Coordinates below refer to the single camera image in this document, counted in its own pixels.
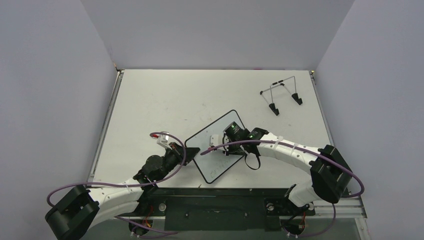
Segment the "small black-framed whiteboard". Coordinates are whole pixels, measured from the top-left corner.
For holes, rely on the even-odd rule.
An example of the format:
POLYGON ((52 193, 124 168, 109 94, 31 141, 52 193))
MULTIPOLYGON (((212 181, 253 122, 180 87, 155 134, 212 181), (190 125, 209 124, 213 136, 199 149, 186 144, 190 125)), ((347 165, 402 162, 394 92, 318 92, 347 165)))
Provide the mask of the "small black-framed whiteboard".
MULTIPOLYGON (((200 151, 203 152, 210 148, 209 138, 214 134, 223 135, 223 143, 227 143, 228 140, 224 136, 224 130, 233 122, 241 128, 245 128, 238 112, 235 109, 232 109, 196 132, 194 135, 190 136, 187 140, 185 140, 184 145, 186 147, 200 148, 200 151)), ((240 159, 242 159, 241 155, 226 156, 222 153, 222 148, 219 148, 218 150, 213 150, 205 155, 200 155, 198 153, 194 157, 193 161, 204 181, 207 184, 212 184, 240 159)))

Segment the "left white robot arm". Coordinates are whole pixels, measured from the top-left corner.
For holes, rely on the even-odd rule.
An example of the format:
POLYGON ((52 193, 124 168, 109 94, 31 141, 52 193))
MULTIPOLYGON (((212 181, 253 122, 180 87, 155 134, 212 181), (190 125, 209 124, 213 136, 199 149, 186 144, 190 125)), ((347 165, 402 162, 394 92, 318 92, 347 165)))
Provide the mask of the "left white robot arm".
POLYGON ((81 183, 46 213, 45 220, 58 240, 79 240, 93 226, 115 216, 149 209, 145 197, 157 190, 176 167, 185 166, 198 154, 198 147, 171 142, 164 155, 151 155, 133 177, 121 183, 81 183))

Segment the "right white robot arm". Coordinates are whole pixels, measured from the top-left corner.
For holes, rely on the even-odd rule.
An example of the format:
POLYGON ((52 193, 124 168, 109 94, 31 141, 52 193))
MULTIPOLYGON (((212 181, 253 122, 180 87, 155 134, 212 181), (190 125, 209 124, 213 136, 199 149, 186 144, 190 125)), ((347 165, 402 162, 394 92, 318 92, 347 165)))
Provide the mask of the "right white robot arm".
POLYGON ((316 200, 338 203, 352 179, 351 175, 342 171, 341 168, 349 170, 350 167, 332 145, 323 148, 297 146, 265 129, 256 127, 249 131, 235 122, 223 132, 237 150, 280 160, 310 175, 309 180, 295 184, 282 199, 282 207, 289 214, 316 200))

